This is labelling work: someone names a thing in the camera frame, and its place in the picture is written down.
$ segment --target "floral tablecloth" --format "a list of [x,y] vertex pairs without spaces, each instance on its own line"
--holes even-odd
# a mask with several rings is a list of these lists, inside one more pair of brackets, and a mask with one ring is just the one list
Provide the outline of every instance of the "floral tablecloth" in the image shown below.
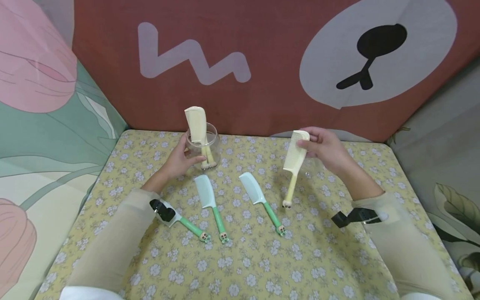
[[[58,299],[79,258],[134,187],[153,174],[180,133],[123,133],[35,299]],[[351,210],[343,183],[318,160],[300,170],[293,207],[281,207],[291,173],[283,171],[289,139],[221,136],[221,163],[207,171],[230,241],[222,244],[211,209],[202,209],[193,176],[168,185],[163,199],[212,235],[202,243],[180,223],[155,220],[143,237],[120,295],[126,299],[398,299],[391,275],[363,227],[338,229],[330,218]],[[392,150],[383,144],[345,143],[350,155],[392,192],[440,253],[457,299],[470,299],[432,223]],[[261,204],[253,205],[238,176],[251,172],[286,227],[275,228]]]

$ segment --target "clear glass cup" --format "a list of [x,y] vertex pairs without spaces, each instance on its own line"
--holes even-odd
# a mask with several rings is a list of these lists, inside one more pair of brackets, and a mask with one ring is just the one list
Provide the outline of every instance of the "clear glass cup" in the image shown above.
[[190,129],[187,130],[187,147],[190,150],[190,157],[203,155],[207,157],[207,160],[196,164],[195,167],[200,170],[209,170],[216,168],[220,164],[220,137],[216,132],[215,126],[207,123],[207,135],[206,143],[201,145],[200,143],[192,142],[190,136]]

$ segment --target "pink zigzag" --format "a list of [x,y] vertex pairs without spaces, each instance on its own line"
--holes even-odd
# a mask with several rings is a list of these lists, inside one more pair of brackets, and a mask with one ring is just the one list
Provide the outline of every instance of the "pink zigzag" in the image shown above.
[[152,24],[143,22],[138,25],[138,49],[140,54],[140,73],[146,78],[154,78],[161,73],[189,60],[201,84],[210,85],[233,73],[238,82],[247,82],[251,78],[245,55],[241,52],[230,53],[227,57],[208,66],[200,44],[192,39],[158,55],[158,31]]

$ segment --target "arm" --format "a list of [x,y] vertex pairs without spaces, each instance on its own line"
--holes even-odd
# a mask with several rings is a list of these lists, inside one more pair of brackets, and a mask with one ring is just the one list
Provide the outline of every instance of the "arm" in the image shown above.
[[450,276],[442,260],[396,198],[385,193],[357,164],[340,178],[352,195],[354,208],[388,214],[383,222],[363,226],[392,274],[400,296],[417,292],[453,299]]
[[319,158],[347,187],[352,206],[388,214],[388,219],[365,224],[385,265],[392,274],[400,296],[412,293],[453,299],[450,277],[445,266],[400,203],[368,175],[348,154],[336,135],[328,130],[309,127],[310,141],[298,145],[307,156]]
[[67,288],[91,287],[118,293],[123,277],[138,244],[155,218],[152,199],[170,179],[184,174],[190,166],[205,160],[203,156],[185,157],[186,136],[172,150],[165,164],[142,186],[134,189],[120,204],[108,225],[81,257],[67,281]]

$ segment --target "red-brown panel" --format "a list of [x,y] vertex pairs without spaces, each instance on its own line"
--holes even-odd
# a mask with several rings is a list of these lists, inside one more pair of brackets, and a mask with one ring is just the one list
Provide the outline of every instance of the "red-brown panel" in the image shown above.
[[[313,100],[305,92],[299,78],[300,63],[319,30],[356,2],[75,1],[73,51],[135,129],[184,131],[187,122],[183,110],[198,105],[205,108],[207,120],[220,133],[266,136],[321,126],[382,142],[477,55],[480,2],[448,1],[457,21],[455,40],[438,67],[423,80],[385,101],[338,109]],[[233,52],[241,52],[251,78],[242,83],[230,73],[204,85],[189,61],[154,78],[144,77],[138,42],[142,22],[158,30],[159,55],[192,39],[200,44],[210,67]],[[380,63],[378,59],[372,67]]]

